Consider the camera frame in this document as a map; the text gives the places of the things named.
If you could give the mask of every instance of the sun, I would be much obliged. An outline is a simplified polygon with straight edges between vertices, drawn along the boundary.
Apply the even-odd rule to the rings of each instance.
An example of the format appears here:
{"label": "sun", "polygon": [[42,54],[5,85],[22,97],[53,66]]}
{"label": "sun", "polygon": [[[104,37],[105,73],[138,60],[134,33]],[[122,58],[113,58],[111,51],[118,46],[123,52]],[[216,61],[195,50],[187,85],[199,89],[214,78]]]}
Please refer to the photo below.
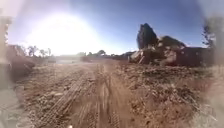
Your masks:
{"label": "sun", "polygon": [[29,45],[51,48],[53,54],[94,52],[100,48],[97,33],[85,21],[68,14],[47,17],[27,36]]}

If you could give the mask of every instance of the sandy soil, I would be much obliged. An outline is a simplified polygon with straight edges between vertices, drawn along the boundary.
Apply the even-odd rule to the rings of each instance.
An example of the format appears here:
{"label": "sandy soil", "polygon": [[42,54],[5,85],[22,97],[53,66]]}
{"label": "sandy soil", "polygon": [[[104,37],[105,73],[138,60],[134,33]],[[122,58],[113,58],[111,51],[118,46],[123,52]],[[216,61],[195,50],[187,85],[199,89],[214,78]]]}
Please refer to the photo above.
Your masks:
{"label": "sandy soil", "polygon": [[36,67],[16,92],[36,128],[214,127],[206,69],[116,61]]}

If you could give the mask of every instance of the sky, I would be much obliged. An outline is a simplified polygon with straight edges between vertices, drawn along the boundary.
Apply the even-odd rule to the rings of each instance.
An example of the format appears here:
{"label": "sky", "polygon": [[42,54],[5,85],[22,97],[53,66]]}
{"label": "sky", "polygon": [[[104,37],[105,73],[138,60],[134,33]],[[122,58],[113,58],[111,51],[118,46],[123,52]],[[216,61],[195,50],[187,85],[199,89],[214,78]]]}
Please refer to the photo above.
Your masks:
{"label": "sky", "polygon": [[9,8],[4,14],[13,17],[9,42],[51,47],[56,54],[136,50],[136,36],[143,23],[148,23],[157,36],[169,35],[188,46],[202,46],[204,17],[222,8],[217,7],[222,0],[9,1],[0,2]]}

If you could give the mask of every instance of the dirt track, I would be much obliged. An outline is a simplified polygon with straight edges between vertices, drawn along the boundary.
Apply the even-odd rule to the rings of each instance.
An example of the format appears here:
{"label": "dirt track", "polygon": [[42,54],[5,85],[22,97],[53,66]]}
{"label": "dirt track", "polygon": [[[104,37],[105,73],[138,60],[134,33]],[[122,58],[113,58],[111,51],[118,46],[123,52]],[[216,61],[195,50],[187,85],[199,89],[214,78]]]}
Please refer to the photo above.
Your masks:
{"label": "dirt track", "polygon": [[[203,93],[196,92],[207,87],[199,82],[190,89],[184,90],[184,85],[174,89],[164,87],[164,79],[179,79],[172,78],[176,75],[181,82],[189,82],[188,75],[197,72],[187,70],[181,75],[177,72],[186,69],[174,68],[167,74],[160,69],[170,78],[159,78],[154,69],[144,69],[141,74],[157,78],[143,79],[141,74],[132,75],[138,75],[139,70],[117,63],[48,65],[37,67],[29,77],[18,81],[16,89],[37,128],[190,127],[199,107],[196,102],[203,101]],[[163,86],[154,86],[158,81]]]}

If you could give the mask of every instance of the blue sky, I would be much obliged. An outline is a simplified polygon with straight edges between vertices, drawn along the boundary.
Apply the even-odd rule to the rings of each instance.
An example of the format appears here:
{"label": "blue sky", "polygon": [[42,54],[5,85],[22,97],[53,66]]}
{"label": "blue sky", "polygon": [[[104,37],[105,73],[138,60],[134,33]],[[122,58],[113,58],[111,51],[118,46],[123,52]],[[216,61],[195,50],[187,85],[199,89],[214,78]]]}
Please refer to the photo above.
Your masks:
{"label": "blue sky", "polygon": [[139,26],[169,35],[188,46],[202,46],[203,14],[196,0],[28,0],[10,28],[9,41],[23,42],[38,21],[54,12],[78,16],[111,51],[137,49]]}

